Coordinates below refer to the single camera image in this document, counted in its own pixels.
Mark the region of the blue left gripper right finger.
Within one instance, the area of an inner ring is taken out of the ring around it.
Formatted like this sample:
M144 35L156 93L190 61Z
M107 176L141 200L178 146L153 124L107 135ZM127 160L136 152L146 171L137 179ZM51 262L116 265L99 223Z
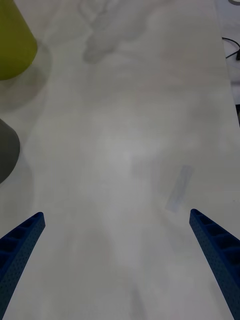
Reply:
M240 318L240 240L192 209L189 224L235 320Z

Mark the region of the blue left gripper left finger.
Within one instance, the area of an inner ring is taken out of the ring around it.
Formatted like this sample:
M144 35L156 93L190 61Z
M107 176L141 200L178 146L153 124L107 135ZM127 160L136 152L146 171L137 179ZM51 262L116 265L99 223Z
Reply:
M45 226L44 214L37 212L0 239L0 315L5 314Z

